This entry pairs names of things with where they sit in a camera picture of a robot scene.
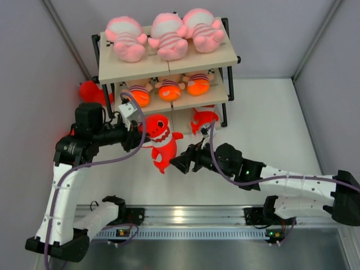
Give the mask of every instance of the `pink toy head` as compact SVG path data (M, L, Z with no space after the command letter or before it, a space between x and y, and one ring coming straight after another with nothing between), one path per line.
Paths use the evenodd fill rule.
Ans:
M183 24L183 21L177 14L161 13L157 15L152 23L151 37L158 39L168 32L177 32Z
M198 23L211 25L214 22L214 15L203 8L194 8L185 14L182 21L188 28L193 28Z
M122 16L113 18L109 21L106 26L105 35L108 41L114 42L117 36L124 32L131 33L135 37L139 37L142 34L142 28L133 18Z

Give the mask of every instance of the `wooden shelf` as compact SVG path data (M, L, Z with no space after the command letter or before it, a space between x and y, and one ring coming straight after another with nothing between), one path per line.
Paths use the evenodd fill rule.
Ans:
M143 27L145 34L150 26ZM129 63L118 59L113 44L106 40L105 32L100 33L99 81L101 84L124 82L127 80L152 78L169 75L169 65L160 59L157 49L145 44L145 55L139 62Z
M169 61L169 68L171 74L179 74L197 70L233 66L236 64L237 56L231 45L228 35L225 35L225 38L220 44L219 48L211 53L197 52L197 50L195 50L192 39L189 39L186 55L179 60Z
M174 110L199 107L224 103L229 100L227 89L223 83L220 72L215 69L214 79L210 83L210 89L201 96L192 96L186 90L182 91L181 97L173 101Z
M218 108L215 106L215 113L221 117ZM182 134L192 134L191 124L194 120L194 110L184 109L171 112L173 118L174 131L181 132ZM221 121L215 123L215 129L221 128Z
M120 98L120 93L123 89L126 89L126 85L120 86L119 83L116 84L115 87L115 109L117 110L118 106L121 104L122 100ZM164 113L166 111L171 111L171 103L168 101L164 101L159 96L159 90L157 88L153 88L150 91L150 104L144 108L142 108L142 112L145 115Z
M150 31L151 26L143 27L145 34L149 35ZM227 35L220 47L211 53L197 52L192 39L189 39L188 51L185 57L174 61L160 59L157 54L158 50L151 48L146 43L144 57L139 62L129 63L118 59L113 46L111 42L106 40L105 32L101 32L99 63L99 81L101 84L221 68L237 64L237 56Z

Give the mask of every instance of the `toy mouth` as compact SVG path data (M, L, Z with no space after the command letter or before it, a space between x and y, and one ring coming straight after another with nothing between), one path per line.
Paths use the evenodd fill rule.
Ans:
M157 139L151 139L153 142L162 142L170 135L170 129L169 127L166 128L164 135L162 135L160 138Z

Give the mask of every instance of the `black metal frame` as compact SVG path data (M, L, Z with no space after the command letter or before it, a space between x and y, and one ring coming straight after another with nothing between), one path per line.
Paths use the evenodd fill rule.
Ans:
M227 35L230 38L230 33L229 33L229 20L227 18L222 18L221 19L225 31L227 33ZM100 50L99 50L99 46L98 46L98 42L100 41L100 36L99 35L92 35L92 44L94 47L94 52L95 52L95 58L96 58L96 62L97 62L97 66L99 67L99 61L100 61ZM241 57L237 56L237 63L239 64L241 62ZM220 71L220 75L221 78L223 79L223 68L219 67L219 71ZM228 66L227 67L227 76L228 76L228 84L229 84L229 101L233 101L235 99L234 97L234 85L233 85L233 78L232 78L232 66ZM92 80L95 83L99 83L98 80L98 76L94 76L92 78ZM111 83L111 91L112 94L115 97L115 84ZM105 103L106 103L106 108L107 108L107 113L109 115L110 118L113 118L113 111L111 109L111 103L110 103L110 99L109 99L109 94L107 92L107 85L106 84L102 84L102 90L104 92L104 96L105 96ZM226 111L226 103L222 103L222 111L223 111L223 122L221 123L222 127L227 127L228 123L227 123L227 111Z

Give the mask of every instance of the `pink plush toy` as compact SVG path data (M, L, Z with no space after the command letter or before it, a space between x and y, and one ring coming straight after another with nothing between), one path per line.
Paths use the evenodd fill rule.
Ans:
M143 45L147 35L133 18L123 16L112 19L107 24L105 35L108 41L114 42L117 56L126 62L137 62L145 53Z
M221 21L216 20L210 11L194 8L182 20L188 28L186 38L192 38L198 52L213 52L224 40Z
M187 41L183 39L186 32L187 27L177 14L161 13L152 23L148 43L152 48L159 48L157 54L162 59L180 59L187 52Z

